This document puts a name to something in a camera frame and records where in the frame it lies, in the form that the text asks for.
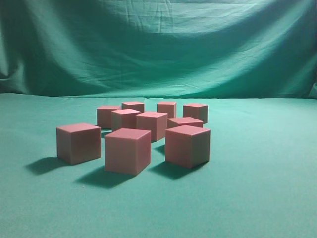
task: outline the green tabletop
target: green tabletop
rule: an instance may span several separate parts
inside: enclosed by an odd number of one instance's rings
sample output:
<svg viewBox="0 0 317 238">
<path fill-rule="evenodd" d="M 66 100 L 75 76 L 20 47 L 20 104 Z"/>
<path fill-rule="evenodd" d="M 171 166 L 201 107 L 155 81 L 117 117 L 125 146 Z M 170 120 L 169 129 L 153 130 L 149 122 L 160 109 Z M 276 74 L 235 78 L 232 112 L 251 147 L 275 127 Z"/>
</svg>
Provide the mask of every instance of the green tabletop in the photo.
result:
<svg viewBox="0 0 317 238">
<path fill-rule="evenodd" d="M 96 124 L 96 108 L 142 101 L 209 105 L 211 160 L 164 162 L 164 139 L 138 176 L 102 157 L 56 158 L 56 127 Z M 103 130 L 102 136 L 109 133 Z M 317 100 L 53 98 L 0 94 L 2 238 L 315 238 Z"/>
</svg>

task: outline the cube side face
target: cube side face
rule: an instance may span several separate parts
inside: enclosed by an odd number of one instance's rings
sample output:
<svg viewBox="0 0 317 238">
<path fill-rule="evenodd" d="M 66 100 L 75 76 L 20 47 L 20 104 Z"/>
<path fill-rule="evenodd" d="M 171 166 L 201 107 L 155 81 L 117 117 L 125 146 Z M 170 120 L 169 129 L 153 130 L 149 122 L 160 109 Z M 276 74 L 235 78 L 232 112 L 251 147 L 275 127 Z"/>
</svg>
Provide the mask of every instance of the cube side face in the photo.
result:
<svg viewBox="0 0 317 238">
<path fill-rule="evenodd" d="M 137 129 L 151 131 L 151 141 L 156 141 L 158 133 L 156 118 L 137 116 Z"/>
<path fill-rule="evenodd" d="M 98 159 L 101 156 L 100 127 L 71 134 L 72 165 Z"/>
<path fill-rule="evenodd" d="M 112 131 L 122 128 L 122 116 L 114 111 L 111 112 L 111 129 Z"/>
<path fill-rule="evenodd" d="M 157 136 L 156 141 L 165 137 L 165 130 L 167 129 L 167 114 L 158 118 L 157 120 Z"/>
<path fill-rule="evenodd" d="M 176 104 L 158 104 L 157 112 L 167 113 L 168 118 L 176 117 Z"/>
<path fill-rule="evenodd" d="M 139 174 L 151 162 L 151 132 L 145 134 L 137 141 L 137 166 L 136 174 Z"/>
<path fill-rule="evenodd" d="M 167 130 L 165 135 L 165 161 L 191 168 L 191 157 L 191 137 Z"/>
<path fill-rule="evenodd" d="M 192 143 L 192 167 L 210 160 L 211 131 L 205 131 L 193 136 Z"/>
<path fill-rule="evenodd" d="M 183 117 L 191 117 L 199 119 L 199 108 L 191 107 L 191 106 L 183 106 Z"/>
<path fill-rule="evenodd" d="M 139 103 L 139 104 L 125 104 L 125 103 L 122 103 L 122 109 L 134 109 L 134 110 L 137 110 L 137 111 L 140 111 L 140 112 L 144 112 L 144 103 Z"/>
<path fill-rule="evenodd" d="M 111 121 L 112 121 L 112 111 L 119 110 L 118 109 L 97 109 L 97 126 L 100 126 L 101 128 L 109 129 L 112 127 Z"/>
<path fill-rule="evenodd" d="M 179 126 L 178 123 L 172 121 L 172 120 L 167 120 L 167 128 L 173 128 Z"/>
<path fill-rule="evenodd" d="M 203 127 L 203 122 L 194 121 L 194 122 L 184 122 L 184 123 L 178 124 L 178 126 L 181 126 L 181 125 L 191 125 L 191 126 L 196 126 L 196 127 Z"/>
<path fill-rule="evenodd" d="M 56 128 L 57 157 L 70 164 L 71 161 L 71 136 L 70 133 Z"/>
<path fill-rule="evenodd" d="M 136 141 L 105 136 L 105 170 L 135 175 Z"/>
<path fill-rule="evenodd" d="M 199 108 L 199 120 L 202 120 L 204 124 L 208 122 L 208 106 L 203 106 Z"/>
<path fill-rule="evenodd" d="M 123 114 L 121 116 L 122 128 L 130 128 L 130 129 L 136 129 L 137 128 L 137 114 L 139 113 L 128 113 Z"/>
</svg>

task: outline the green cloth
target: green cloth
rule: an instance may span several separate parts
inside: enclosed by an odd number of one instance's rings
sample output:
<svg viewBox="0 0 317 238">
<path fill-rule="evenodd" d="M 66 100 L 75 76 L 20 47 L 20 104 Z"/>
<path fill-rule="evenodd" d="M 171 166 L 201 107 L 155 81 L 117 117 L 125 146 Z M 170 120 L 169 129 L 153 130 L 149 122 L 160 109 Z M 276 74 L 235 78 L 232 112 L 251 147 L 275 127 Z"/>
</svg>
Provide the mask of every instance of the green cloth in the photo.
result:
<svg viewBox="0 0 317 238">
<path fill-rule="evenodd" d="M 164 139 L 134 178 L 104 171 L 102 138 L 100 159 L 56 158 L 57 126 L 132 100 L 162 99 L 0 95 L 1 238 L 317 237 L 317 100 L 176 99 L 178 116 L 209 105 L 211 161 L 194 170 L 164 162 Z"/>
<path fill-rule="evenodd" d="M 315 0 L 0 1 L 0 92 L 301 98 L 315 81 Z"/>
</svg>

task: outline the block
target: block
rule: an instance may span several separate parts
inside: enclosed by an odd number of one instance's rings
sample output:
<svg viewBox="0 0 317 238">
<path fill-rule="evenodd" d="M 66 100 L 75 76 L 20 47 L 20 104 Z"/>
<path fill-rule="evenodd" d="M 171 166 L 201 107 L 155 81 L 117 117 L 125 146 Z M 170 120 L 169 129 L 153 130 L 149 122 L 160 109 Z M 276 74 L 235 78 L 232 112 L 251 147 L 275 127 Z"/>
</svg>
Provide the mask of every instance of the block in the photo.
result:
<svg viewBox="0 0 317 238">
<path fill-rule="evenodd" d="M 190 103 L 183 105 L 183 117 L 192 117 L 208 122 L 208 105 L 200 103 Z"/>
<path fill-rule="evenodd" d="M 97 108 L 97 126 L 111 128 L 111 112 L 120 110 L 121 106 L 101 106 Z"/>
<path fill-rule="evenodd" d="M 100 127 L 87 123 L 57 127 L 57 156 L 71 165 L 100 158 L 100 133 Z"/>
<path fill-rule="evenodd" d="M 137 114 L 140 111 L 133 109 L 121 109 L 111 112 L 111 129 L 112 131 L 120 128 L 136 129 L 137 127 Z"/>
<path fill-rule="evenodd" d="M 122 109 L 134 109 L 140 112 L 144 112 L 144 103 L 141 102 L 125 102 L 121 104 Z"/>
<path fill-rule="evenodd" d="M 165 161 L 193 168 L 210 159 L 211 131 L 191 125 L 166 130 Z"/>
<path fill-rule="evenodd" d="M 168 118 L 175 118 L 176 102 L 160 102 L 157 111 L 158 113 L 167 113 Z"/>
<path fill-rule="evenodd" d="M 167 128 L 173 128 L 181 125 L 191 125 L 197 127 L 203 127 L 203 121 L 196 118 L 169 118 L 167 119 Z"/>
<path fill-rule="evenodd" d="M 150 130 L 152 141 L 165 137 L 167 129 L 167 113 L 145 112 L 137 114 L 137 129 Z"/>
<path fill-rule="evenodd" d="M 150 162 L 150 131 L 121 128 L 105 136 L 105 170 L 137 175 Z"/>
</svg>

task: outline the green backdrop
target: green backdrop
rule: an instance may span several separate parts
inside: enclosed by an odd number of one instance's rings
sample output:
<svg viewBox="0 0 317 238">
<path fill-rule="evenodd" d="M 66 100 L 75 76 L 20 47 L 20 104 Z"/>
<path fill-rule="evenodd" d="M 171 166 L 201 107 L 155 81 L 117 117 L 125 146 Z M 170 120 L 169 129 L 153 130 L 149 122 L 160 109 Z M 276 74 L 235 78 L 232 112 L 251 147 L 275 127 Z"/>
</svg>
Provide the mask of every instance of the green backdrop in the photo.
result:
<svg viewBox="0 0 317 238">
<path fill-rule="evenodd" d="M 0 92 L 316 97 L 315 0 L 0 0 Z"/>
</svg>

